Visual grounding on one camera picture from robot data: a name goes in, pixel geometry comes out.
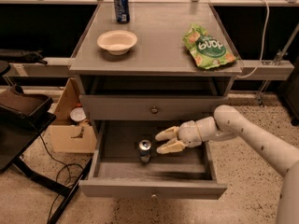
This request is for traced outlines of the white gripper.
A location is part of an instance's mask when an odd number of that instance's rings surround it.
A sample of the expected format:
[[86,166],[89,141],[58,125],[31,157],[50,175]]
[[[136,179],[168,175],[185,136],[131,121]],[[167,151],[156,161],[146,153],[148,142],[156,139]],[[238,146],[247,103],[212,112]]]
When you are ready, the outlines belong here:
[[156,149],[159,154],[177,153],[185,147],[197,147],[202,144],[197,124],[192,120],[182,123],[180,127],[172,126],[157,133],[155,139],[157,141],[169,140]]

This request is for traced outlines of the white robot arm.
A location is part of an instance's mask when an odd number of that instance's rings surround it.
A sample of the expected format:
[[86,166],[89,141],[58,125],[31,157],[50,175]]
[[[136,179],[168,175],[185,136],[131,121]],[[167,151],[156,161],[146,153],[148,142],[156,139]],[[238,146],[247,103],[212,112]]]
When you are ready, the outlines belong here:
[[211,117],[187,121],[156,134],[160,154],[181,152],[205,141],[242,138],[283,178],[276,224],[299,224],[299,148],[248,121],[235,108],[220,105]]

